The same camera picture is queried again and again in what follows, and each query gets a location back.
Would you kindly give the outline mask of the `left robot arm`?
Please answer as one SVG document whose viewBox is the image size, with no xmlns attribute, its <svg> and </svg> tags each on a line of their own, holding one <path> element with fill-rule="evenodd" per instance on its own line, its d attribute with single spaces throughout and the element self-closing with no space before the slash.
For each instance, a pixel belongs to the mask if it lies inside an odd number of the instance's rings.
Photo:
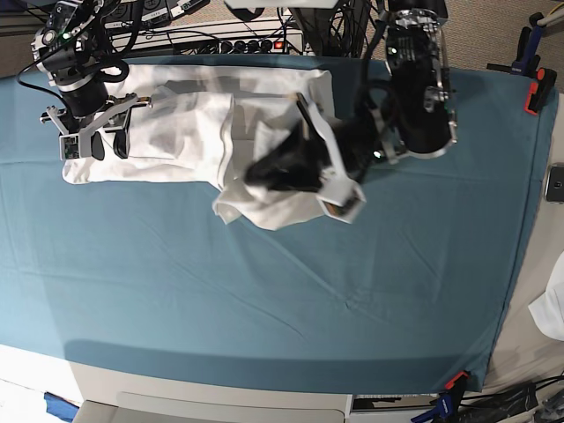
<svg viewBox="0 0 564 423">
<path fill-rule="evenodd" d="M 329 213 L 364 202 L 373 161 L 432 159 L 456 142 L 456 112 L 442 24 L 443 1 L 391 1 L 362 57 L 350 118 L 329 122 L 301 93 L 301 118 L 287 138 L 252 163 L 247 187 L 316 194 Z"/>
</svg>

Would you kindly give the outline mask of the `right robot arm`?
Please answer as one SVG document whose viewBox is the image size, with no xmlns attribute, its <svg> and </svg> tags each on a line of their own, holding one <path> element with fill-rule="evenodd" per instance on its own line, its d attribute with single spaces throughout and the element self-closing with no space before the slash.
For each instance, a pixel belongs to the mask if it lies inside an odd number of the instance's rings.
<svg viewBox="0 0 564 423">
<path fill-rule="evenodd" d="M 115 156 L 128 158 L 131 112 L 152 104 L 136 93 L 115 97 L 108 92 L 109 84 L 122 83 L 130 74 L 124 59 L 135 45 L 144 11 L 143 2 L 136 1 L 129 40 L 116 51 L 105 19 L 118 5 L 116 1 L 58 1 L 31 44 L 33 66 L 48 77 L 50 87 L 45 92 L 63 104 L 48 107 L 40 117 L 41 122 L 56 126 L 62 160 L 103 160 L 105 132 L 113 136 Z"/>
</svg>

